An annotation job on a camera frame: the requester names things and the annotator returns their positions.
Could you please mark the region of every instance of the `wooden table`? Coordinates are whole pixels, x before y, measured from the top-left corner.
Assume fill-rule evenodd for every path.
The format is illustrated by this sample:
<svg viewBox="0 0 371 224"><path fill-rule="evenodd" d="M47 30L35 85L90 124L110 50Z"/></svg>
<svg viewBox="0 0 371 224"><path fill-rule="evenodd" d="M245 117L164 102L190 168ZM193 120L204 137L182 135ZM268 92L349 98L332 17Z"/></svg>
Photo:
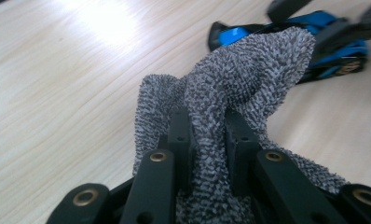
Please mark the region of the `wooden table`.
<svg viewBox="0 0 371 224"><path fill-rule="evenodd" d="M142 78L186 75L214 21L266 23L269 2L1 4L0 223L44 223L70 189L130 178ZM320 0L296 15L355 19L370 5ZM371 59L362 73L296 86L268 127L283 147L371 186Z"/></svg>

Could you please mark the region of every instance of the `gray speckled fabric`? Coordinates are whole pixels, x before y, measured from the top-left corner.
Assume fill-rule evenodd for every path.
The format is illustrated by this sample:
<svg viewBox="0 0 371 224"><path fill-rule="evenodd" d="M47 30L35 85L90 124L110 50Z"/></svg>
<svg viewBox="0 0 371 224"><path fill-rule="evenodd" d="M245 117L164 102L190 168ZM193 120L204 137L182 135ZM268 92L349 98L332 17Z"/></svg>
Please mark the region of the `gray speckled fabric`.
<svg viewBox="0 0 371 224"><path fill-rule="evenodd" d="M253 223L250 198L230 193L223 135L229 107L242 113L263 149L287 153L316 186L338 192L346 184L326 168L279 147L267 135L267 117L303 75L313 46L313 36L299 28L249 35L208 54L180 79L145 77L136 111L133 173L145 152L155 149L159 136L167 133L176 108L187 107L197 142L193 191L188 197L177 197L177 223Z"/></svg>

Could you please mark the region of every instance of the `blue toy car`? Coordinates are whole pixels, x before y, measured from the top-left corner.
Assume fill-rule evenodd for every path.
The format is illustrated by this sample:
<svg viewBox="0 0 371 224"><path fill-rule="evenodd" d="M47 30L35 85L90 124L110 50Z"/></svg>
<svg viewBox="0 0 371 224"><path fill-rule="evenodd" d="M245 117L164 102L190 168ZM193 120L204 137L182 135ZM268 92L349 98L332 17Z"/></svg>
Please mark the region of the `blue toy car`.
<svg viewBox="0 0 371 224"><path fill-rule="evenodd" d="M316 35L336 20L335 16L325 11L316 11L308 15L288 19L285 22L268 25L250 24L228 27L217 21L212 25L208 45L210 50L213 51L221 46L235 43L247 35L279 32L291 26L305 28ZM368 47L365 40L353 41L317 62L311 63L298 83L362 71L367 57Z"/></svg>

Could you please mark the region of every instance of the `wood grain surface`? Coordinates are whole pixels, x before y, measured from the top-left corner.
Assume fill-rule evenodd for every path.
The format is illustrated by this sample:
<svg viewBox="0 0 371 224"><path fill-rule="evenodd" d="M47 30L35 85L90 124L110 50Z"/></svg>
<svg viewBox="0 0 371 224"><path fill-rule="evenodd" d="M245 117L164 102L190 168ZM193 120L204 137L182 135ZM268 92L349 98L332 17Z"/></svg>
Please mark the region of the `wood grain surface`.
<svg viewBox="0 0 371 224"><path fill-rule="evenodd" d="M266 23L270 1L10 0L0 4L0 223L45 223L72 188L131 177L148 74L186 75L214 21ZM319 0L358 16L369 1ZM296 86L269 137L371 186L371 58L358 74Z"/></svg>

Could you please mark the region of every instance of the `mounting hole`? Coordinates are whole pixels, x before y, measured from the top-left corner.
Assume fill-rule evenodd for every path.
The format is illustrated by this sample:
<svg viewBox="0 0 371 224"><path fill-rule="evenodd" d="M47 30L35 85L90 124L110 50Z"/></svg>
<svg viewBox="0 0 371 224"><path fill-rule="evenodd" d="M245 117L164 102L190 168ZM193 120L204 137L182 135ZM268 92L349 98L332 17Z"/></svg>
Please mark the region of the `mounting hole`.
<svg viewBox="0 0 371 224"><path fill-rule="evenodd" d="M353 191L353 196L358 201L366 203L371 206L371 191L367 189L355 189Z"/></svg>
<svg viewBox="0 0 371 224"><path fill-rule="evenodd" d="M165 161L166 160L166 154L163 152L156 152L151 154L150 156L151 161Z"/></svg>
<svg viewBox="0 0 371 224"><path fill-rule="evenodd" d="M154 217L150 212L143 212L136 218L138 224L150 224L153 223Z"/></svg>
<svg viewBox="0 0 371 224"><path fill-rule="evenodd" d="M93 203L98 198L98 190L96 189L85 189L74 197L73 204L75 206L86 206Z"/></svg>
<svg viewBox="0 0 371 224"><path fill-rule="evenodd" d="M278 152L267 152L265 157L270 161L281 161L283 159L282 154Z"/></svg>
<svg viewBox="0 0 371 224"><path fill-rule="evenodd" d="M319 223L319 224L328 224L330 223L330 219L322 213L311 213L310 214L311 220L313 220L314 223Z"/></svg>

